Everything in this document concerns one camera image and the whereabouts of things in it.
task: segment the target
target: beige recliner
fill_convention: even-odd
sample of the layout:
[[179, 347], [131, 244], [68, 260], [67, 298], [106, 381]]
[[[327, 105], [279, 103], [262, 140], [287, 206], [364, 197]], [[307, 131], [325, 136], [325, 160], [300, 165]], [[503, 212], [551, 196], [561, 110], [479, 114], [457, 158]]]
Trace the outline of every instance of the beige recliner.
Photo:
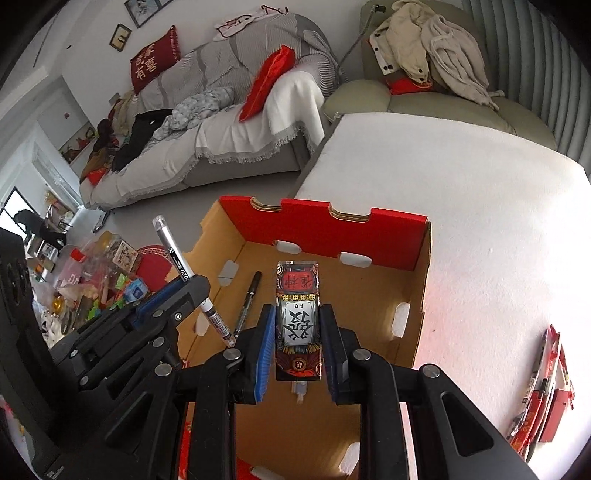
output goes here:
[[[331, 95], [323, 107], [329, 120], [332, 121], [337, 113], [343, 115], [358, 112], [394, 112], [432, 116], [494, 128], [526, 138], [552, 150], [557, 149], [554, 135], [548, 126], [524, 106], [507, 98], [495, 97], [494, 101], [499, 106], [499, 111], [495, 112], [490, 107], [458, 97], [447, 88], [435, 68], [431, 69], [433, 80], [439, 84], [441, 87], [439, 90], [442, 93], [421, 92], [391, 95], [386, 86], [385, 76], [367, 42], [371, 33], [392, 14], [389, 1], [370, 0], [361, 8], [361, 28], [365, 26], [369, 18], [372, 5], [385, 5], [387, 11], [374, 14], [369, 29], [361, 41], [365, 79], [345, 83]], [[485, 62], [486, 76], [490, 83], [489, 90], [496, 90], [496, 82], [491, 73], [485, 43], [472, 17], [464, 10], [439, 0], [421, 1], [431, 7], [435, 13], [463, 27], [474, 36]]]

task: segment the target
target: red box flap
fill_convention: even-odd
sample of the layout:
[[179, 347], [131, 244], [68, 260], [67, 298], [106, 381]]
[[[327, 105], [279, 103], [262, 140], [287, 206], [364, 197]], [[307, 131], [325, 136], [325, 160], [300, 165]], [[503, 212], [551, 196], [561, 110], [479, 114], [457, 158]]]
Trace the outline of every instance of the red box flap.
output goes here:
[[414, 270], [427, 217], [372, 208], [367, 216], [340, 213], [330, 203], [283, 199], [281, 207], [250, 197], [223, 196], [220, 204], [247, 242], [297, 244], [302, 251], [338, 258], [365, 255], [374, 265]]

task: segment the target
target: red cushion with text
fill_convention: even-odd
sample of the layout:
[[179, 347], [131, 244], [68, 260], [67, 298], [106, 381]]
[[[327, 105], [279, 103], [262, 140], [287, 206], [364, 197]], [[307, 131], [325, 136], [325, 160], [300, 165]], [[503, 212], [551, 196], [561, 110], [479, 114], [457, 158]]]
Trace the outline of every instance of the red cushion with text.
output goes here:
[[178, 47], [177, 27], [170, 27], [162, 38], [142, 48], [131, 59], [131, 83], [137, 95], [152, 80], [168, 70], [181, 58]]

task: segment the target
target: wall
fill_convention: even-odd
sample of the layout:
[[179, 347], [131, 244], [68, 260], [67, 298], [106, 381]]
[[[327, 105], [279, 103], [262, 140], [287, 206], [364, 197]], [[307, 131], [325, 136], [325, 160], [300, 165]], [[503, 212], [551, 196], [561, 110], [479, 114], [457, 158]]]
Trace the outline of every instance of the wall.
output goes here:
[[54, 103], [38, 119], [39, 125], [58, 150], [87, 122], [86, 115], [67, 89], [59, 91]]
[[41, 216], [45, 216], [47, 205], [45, 193], [48, 190], [47, 183], [31, 163], [26, 163], [17, 177], [15, 187], [28, 201], [33, 209]]
[[41, 126], [35, 123], [30, 128], [28, 138], [14, 151], [0, 170], [0, 203], [6, 201], [12, 188], [16, 187], [38, 213], [45, 213], [47, 210], [45, 193], [50, 188], [32, 164], [35, 155], [42, 155], [48, 160], [59, 175], [75, 191], [78, 191], [78, 177], [51, 144]]
[[17, 148], [0, 171], [3, 180], [0, 186], [0, 200], [1, 203], [6, 201], [12, 189], [16, 187], [33, 209], [43, 214], [47, 210], [45, 205], [47, 184], [31, 164], [32, 156], [33, 142], [29, 139]]
[[[328, 37], [337, 58], [341, 58], [359, 34], [359, 9], [364, 3], [365, 0], [283, 0], [274, 5], [286, 5], [291, 11], [313, 20]], [[259, 0], [173, 0], [137, 29], [122, 0], [105, 1], [85, 35], [72, 47], [74, 52], [64, 65], [63, 77], [96, 126], [111, 109], [108, 100], [116, 92], [123, 95], [131, 89], [129, 60], [148, 43], [164, 35], [171, 25], [177, 26], [181, 53], [185, 55], [213, 38], [213, 26], [220, 19], [260, 4]], [[109, 46], [119, 23], [133, 29], [123, 52]], [[361, 76], [358, 50], [344, 67], [349, 77]]]
[[103, 0], [70, 0], [29, 43], [0, 90], [0, 118], [26, 97], [35, 86], [51, 83], [61, 76], [67, 60], [67, 46], [83, 35], [83, 14]]

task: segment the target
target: sofa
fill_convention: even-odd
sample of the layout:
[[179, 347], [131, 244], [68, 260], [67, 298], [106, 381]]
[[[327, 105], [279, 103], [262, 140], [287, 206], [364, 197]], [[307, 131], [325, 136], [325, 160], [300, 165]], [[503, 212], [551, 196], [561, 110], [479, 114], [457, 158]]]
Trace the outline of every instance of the sofa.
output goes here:
[[[262, 62], [282, 44], [294, 49], [295, 67], [276, 81], [262, 112], [239, 122]], [[111, 210], [217, 181], [300, 171], [324, 137], [327, 122], [321, 107], [338, 85], [337, 62], [326, 37], [301, 15], [276, 15], [227, 40], [195, 48], [133, 97], [127, 123], [131, 126], [138, 113], [174, 108], [216, 87], [232, 87], [233, 105], [198, 128], [159, 142], [97, 185], [84, 180], [84, 204]]]
[[[491, 74], [491, 64], [485, 48], [482, 34], [478, 30], [472, 17], [454, 5], [439, 0], [421, 0], [433, 9], [436, 14], [445, 17], [471, 33], [478, 42], [480, 52], [485, 62], [485, 72], [489, 80], [489, 91], [496, 90], [496, 82]], [[431, 68], [433, 81], [439, 87], [439, 92], [405, 93], [391, 95], [386, 86], [385, 76], [382, 74], [374, 52], [368, 43], [371, 33], [392, 14], [390, 3], [371, 0], [361, 8], [361, 29], [365, 26], [374, 5], [386, 5], [386, 13], [376, 12], [361, 41], [364, 79], [341, 85], [331, 95], [323, 107], [324, 114], [329, 121], [346, 113], [360, 112], [392, 112], [408, 115], [422, 115], [435, 118], [445, 118], [466, 122], [483, 127], [493, 128], [526, 138], [552, 150], [557, 149], [554, 135], [548, 126], [534, 113], [522, 105], [507, 98], [494, 97], [499, 111], [488, 106], [456, 96], [449, 91], [435, 68]]]

